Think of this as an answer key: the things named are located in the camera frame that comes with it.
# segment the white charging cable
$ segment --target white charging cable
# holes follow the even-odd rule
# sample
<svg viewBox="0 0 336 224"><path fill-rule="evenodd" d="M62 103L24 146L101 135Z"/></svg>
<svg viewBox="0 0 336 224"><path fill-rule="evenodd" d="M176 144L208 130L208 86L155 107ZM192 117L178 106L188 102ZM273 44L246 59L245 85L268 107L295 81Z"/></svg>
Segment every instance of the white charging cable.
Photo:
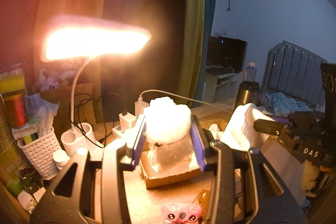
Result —
<svg viewBox="0 0 336 224"><path fill-rule="evenodd" d="M164 91L164 90L144 90L144 91L141 92L140 95L139 95L139 98L138 98L138 101L139 101L139 102L142 102L142 95L143 95L144 93L147 93L147 92L160 92L160 93L164 93L164 94L168 94L168 95L176 96L176 97L179 97L179 98L182 98L182 99L190 100L190 101L193 101L193 102L202 103L202 104L206 104L206 105L209 105L209 106L212 106L212 107L216 107L215 105L210 104L210 103L207 103L207 102L204 102L204 101L199 101L199 100L191 99L191 98L184 97L184 96L181 96L181 95L177 95L177 94L175 94L175 93L171 93L171 92Z"/></svg>

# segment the white wall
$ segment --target white wall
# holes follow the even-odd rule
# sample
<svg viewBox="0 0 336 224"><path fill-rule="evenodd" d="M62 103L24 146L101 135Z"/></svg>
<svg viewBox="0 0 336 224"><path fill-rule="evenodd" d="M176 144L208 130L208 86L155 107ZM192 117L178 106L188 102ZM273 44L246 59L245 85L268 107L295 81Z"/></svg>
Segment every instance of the white wall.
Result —
<svg viewBox="0 0 336 224"><path fill-rule="evenodd" d="M268 51L286 40L336 63L336 9L326 0L216 0L211 35L228 28L248 42L245 65L255 62L263 80Z"/></svg>

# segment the toy nose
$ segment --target toy nose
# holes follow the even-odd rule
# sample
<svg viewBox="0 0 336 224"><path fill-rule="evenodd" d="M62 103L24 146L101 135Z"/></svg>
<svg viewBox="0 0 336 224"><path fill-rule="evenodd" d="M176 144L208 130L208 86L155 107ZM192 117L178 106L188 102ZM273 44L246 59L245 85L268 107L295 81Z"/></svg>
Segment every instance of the toy nose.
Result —
<svg viewBox="0 0 336 224"><path fill-rule="evenodd" d="M185 218L185 216L186 216L186 213L182 212L182 213L180 213L178 216L179 216L179 218L180 218L181 220L183 220L183 219Z"/></svg>

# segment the red can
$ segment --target red can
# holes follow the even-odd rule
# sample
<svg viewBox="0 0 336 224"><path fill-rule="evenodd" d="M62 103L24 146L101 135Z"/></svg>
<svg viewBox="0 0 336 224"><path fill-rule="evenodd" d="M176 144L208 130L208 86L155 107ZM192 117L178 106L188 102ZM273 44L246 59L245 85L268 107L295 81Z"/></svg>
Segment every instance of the red can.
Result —
<svg viewBox="0 0 336 224"><path fill-rule="evenodd" d="M12 128L23 127L28 122L28 115L25 105L25 94L23 92L3 97L6 115Z"/></svg>

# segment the woven plastic basket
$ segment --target woven plastic basket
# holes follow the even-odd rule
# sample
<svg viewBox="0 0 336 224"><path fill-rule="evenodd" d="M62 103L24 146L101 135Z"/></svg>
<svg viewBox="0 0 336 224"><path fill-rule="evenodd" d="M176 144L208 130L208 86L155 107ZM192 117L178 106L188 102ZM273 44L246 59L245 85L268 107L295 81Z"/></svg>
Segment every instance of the woven plastic basket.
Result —
<svg viewBox="0 0 336 224"><path fill-rule="evenodd" d="M21 146L19 142L17 142L17 145L41 175L42 179L50 180L58 174L58 169L53 161L53 153L61 149L61 146L53 127L51 127L50 134L38 138L25 146Z"/></svg>

